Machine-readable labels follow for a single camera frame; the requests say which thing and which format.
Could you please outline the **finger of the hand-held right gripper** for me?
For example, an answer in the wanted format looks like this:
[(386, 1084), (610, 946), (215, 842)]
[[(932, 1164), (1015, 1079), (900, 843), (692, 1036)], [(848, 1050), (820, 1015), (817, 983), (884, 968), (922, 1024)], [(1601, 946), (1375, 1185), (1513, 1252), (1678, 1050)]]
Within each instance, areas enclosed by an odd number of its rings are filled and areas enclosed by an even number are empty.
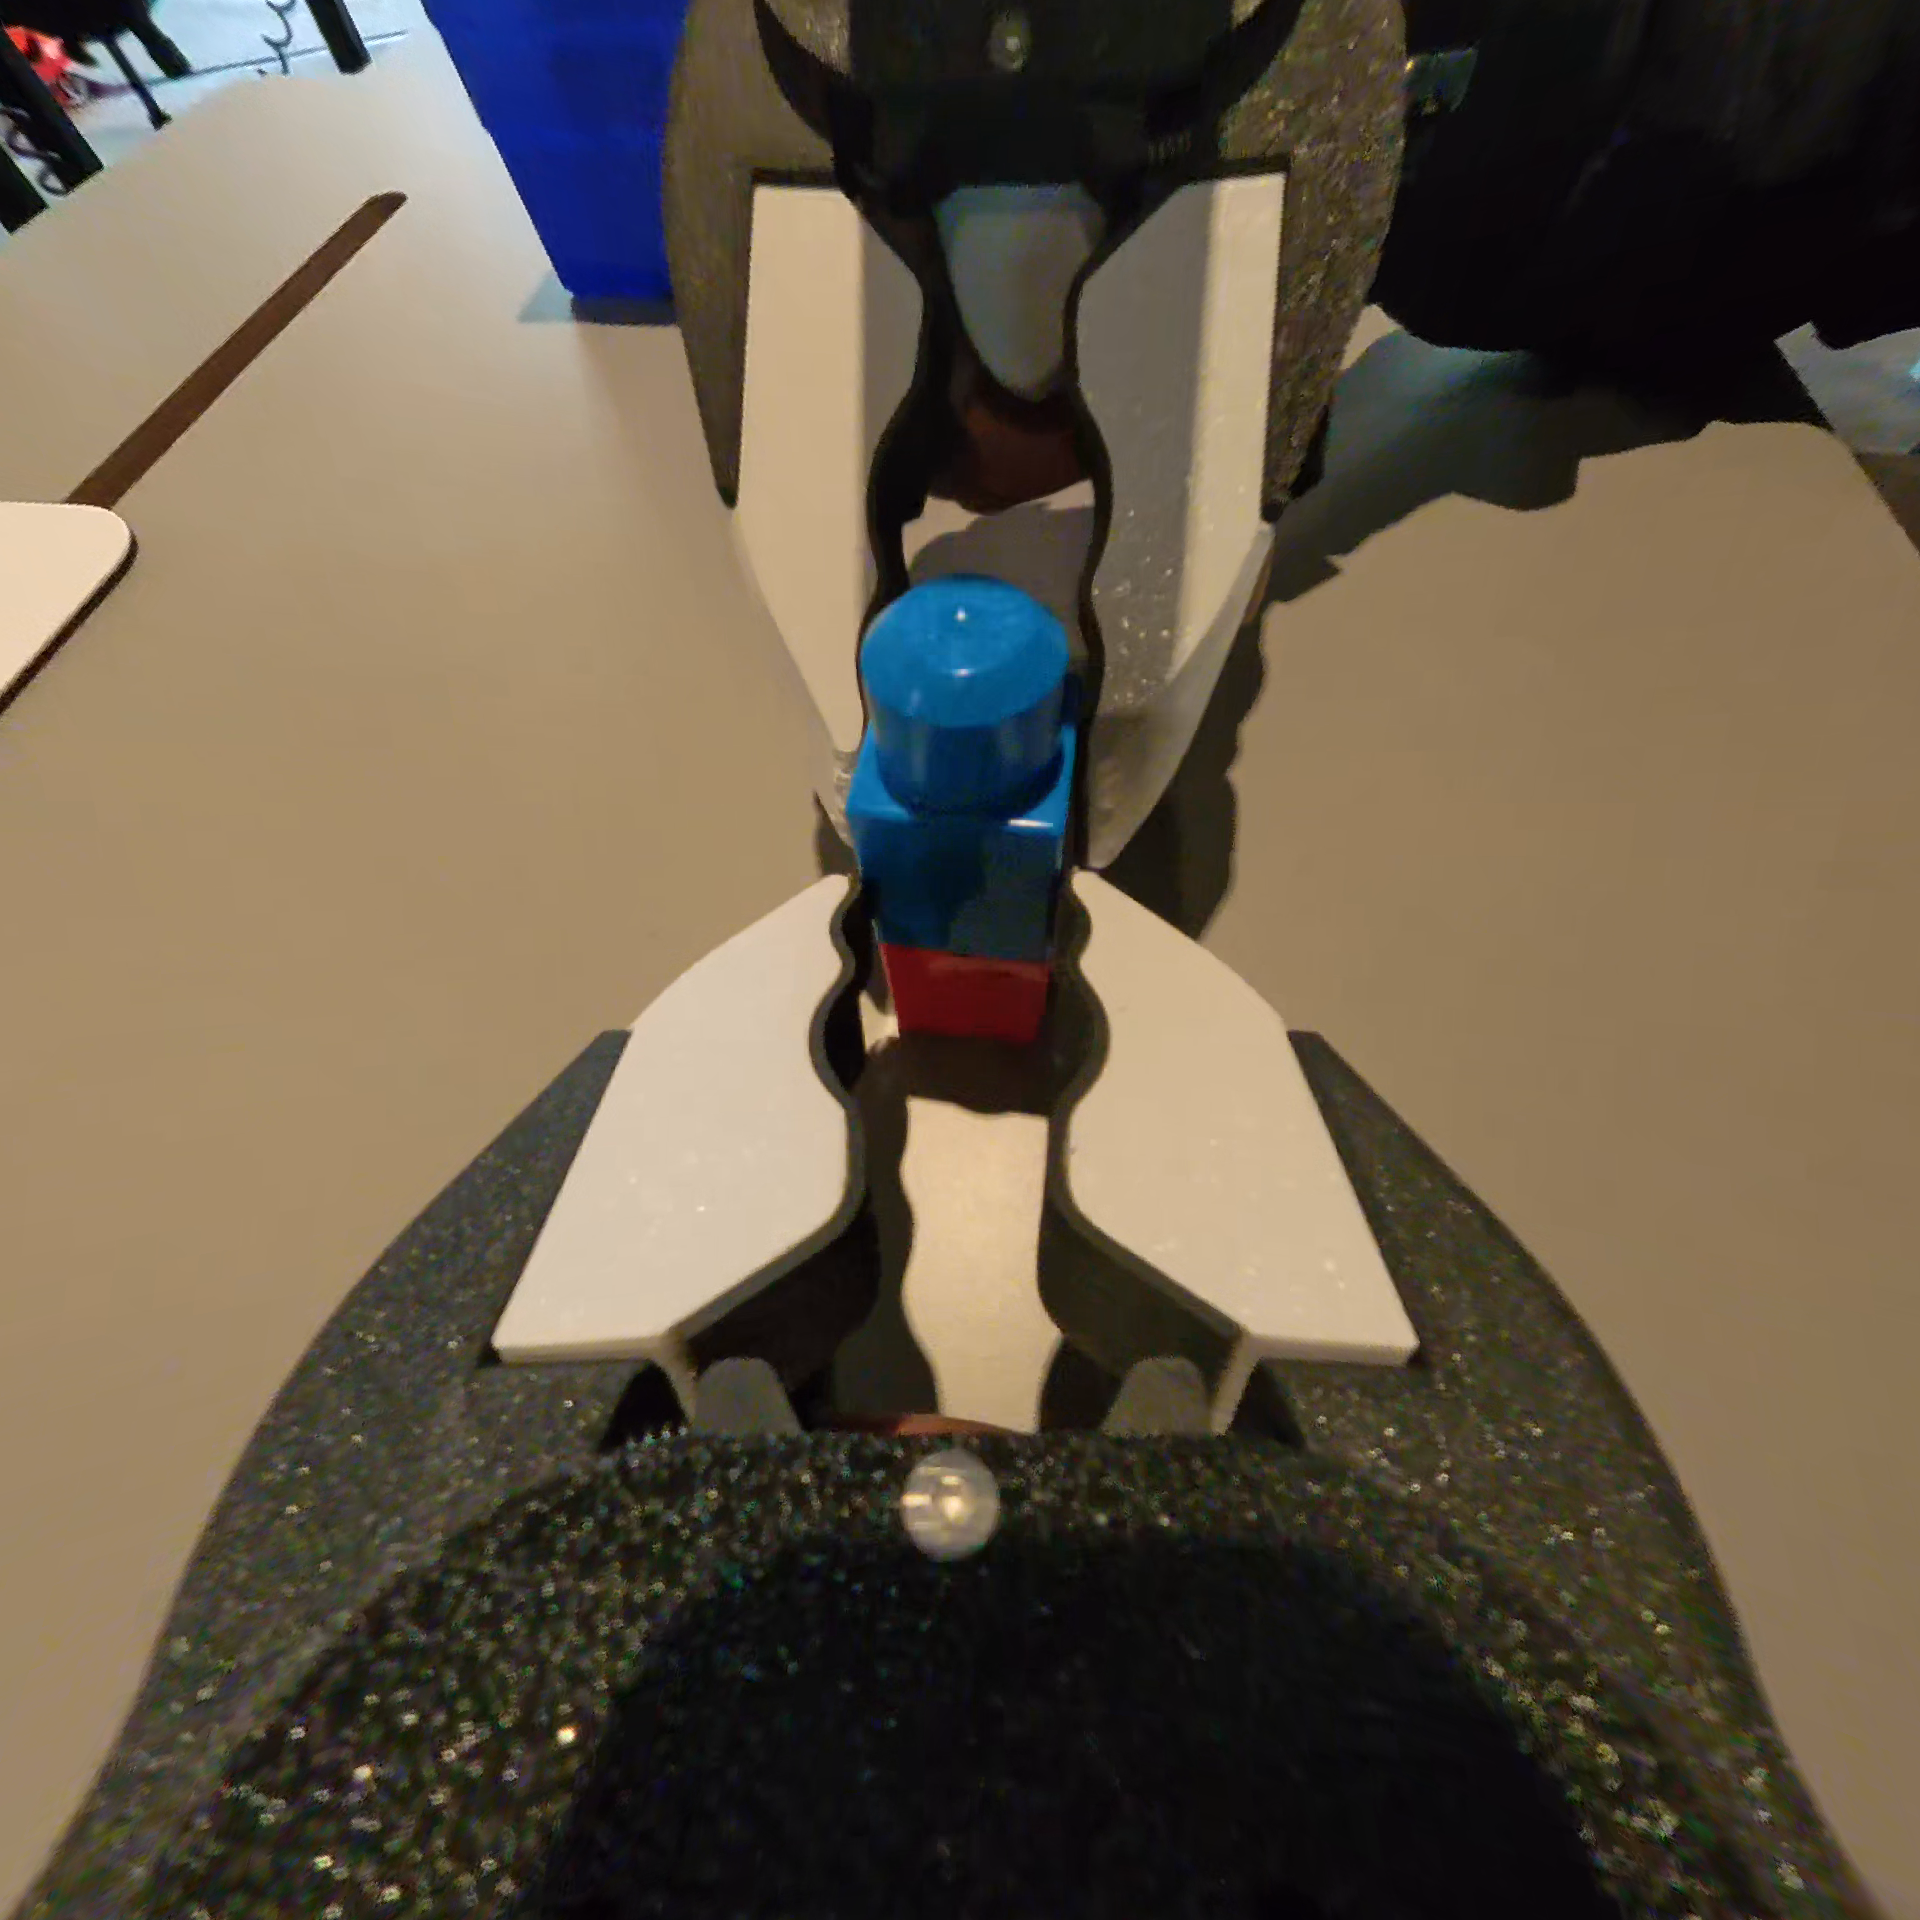
[(1079, 396), (1106, 455), (1088, 591), (1094, 869), (1115, 861), (1180, 773), (1265, 583), (1286, 195), (1286, 175), (1188, 183), (1079, 296)]
[(737, 551), (793, 665), (832, 826), (865, 736), (858, 647), (881, 585), (871, 492), (915, 388), (923, 293), (832, 183), (756, 183)]

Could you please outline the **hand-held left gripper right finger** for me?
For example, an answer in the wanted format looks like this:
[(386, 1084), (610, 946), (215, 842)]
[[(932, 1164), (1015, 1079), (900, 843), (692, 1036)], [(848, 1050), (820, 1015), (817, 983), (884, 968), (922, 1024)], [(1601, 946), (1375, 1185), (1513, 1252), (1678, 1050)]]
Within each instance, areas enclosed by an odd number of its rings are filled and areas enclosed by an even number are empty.
[(1268, 1360), (1406, 1368), (1419, 1338), (1280, 1013), (1103, 875), (1071, 898), (1088, 1055), (1049, 1140), (1057, 1327), (1115, 1379), (1182, 1362), (1207, 1429)]

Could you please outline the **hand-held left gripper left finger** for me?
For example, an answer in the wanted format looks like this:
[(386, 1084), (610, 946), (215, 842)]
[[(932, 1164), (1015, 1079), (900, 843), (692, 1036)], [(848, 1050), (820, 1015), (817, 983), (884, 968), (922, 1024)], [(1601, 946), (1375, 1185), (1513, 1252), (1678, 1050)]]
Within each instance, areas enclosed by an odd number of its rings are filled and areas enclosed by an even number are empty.
[(726, 1324), (854, 1223), (865, 1147), (825, 1028), (858, 971), (856, 898), (811, 882), (632, 1021), (497, 1319), (504, 1364), (654, 1364), (692, 1412)]

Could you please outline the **blue mega block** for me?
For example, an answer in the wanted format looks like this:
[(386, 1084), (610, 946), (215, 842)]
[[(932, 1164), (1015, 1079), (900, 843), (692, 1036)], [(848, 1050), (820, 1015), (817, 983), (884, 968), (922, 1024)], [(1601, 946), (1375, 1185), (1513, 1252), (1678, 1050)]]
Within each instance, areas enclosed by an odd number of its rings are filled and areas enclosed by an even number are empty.
[(882, 610), (858, 669), (868, 724), (846, 813), (881, 939), (1049, 960), (1079, 745), (1066, 625), (1018, 585), (953, 575)]

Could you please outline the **red mega block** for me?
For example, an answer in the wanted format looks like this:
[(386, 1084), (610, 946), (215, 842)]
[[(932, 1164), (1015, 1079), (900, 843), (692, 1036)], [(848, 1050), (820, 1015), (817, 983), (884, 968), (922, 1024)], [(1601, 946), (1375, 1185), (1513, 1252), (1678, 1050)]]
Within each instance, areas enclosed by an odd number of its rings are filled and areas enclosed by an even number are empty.
[(1048, 1017), (1048, 960), (882, 943), (881, 968), (904, 1036), (1025, 1047)]

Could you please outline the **blue plastic bin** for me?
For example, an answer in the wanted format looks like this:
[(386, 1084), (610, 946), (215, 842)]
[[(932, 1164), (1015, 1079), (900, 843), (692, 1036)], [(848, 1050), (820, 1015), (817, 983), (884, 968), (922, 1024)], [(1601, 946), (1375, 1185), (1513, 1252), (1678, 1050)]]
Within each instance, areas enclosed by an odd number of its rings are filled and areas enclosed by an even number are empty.
[(686, 3), (426, 3), (561, 285), (665, 305), (668, 91)]

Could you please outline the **person's right forearm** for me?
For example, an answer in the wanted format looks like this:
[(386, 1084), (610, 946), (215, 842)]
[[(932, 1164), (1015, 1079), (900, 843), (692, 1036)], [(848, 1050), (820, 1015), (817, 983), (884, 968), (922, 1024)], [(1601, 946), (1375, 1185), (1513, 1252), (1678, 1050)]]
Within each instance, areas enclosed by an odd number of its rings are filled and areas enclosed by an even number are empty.
[(1681, 377), (1919, 316), (1916, 3), (1403, 4), (1472, 58), (1408, 127), (1375, 303), (1430, 345)]

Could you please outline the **person's right hand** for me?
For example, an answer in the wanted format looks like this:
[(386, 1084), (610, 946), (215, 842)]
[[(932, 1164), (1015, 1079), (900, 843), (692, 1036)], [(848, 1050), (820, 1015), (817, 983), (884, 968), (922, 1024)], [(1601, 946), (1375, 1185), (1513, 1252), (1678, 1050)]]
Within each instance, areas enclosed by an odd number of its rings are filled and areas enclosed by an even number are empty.
[(952, 439), (928, 482), (932, 496), (968, 513), (996, 514), (1088, 480), (1068, 399), (1023, 399), (980, 368), (968, 368), (953, 377), (948, 405)]

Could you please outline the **white flat board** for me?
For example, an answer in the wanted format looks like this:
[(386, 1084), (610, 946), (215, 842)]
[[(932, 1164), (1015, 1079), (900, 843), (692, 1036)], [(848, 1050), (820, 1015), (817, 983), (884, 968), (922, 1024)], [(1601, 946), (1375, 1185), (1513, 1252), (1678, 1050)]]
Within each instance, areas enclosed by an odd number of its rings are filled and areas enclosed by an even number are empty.
[(2, 504), (2, 706), (57, 656), (126, 578), (129, 522), (86, 504)]

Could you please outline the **black chair legs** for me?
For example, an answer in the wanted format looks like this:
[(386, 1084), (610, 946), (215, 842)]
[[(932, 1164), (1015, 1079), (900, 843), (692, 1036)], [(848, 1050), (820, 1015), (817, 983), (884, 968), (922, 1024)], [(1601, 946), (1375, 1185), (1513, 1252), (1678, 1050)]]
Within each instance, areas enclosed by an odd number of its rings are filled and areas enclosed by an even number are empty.
[(4, 233), (22, 233), (106, 169), (80, 127), (83, 108), (120, 90), (148, 129), (172, 122), (132, 48), (162, 80), (190, 80), (194, 67), (153, 4), (4, 3), (2, 36), (2, 223)]

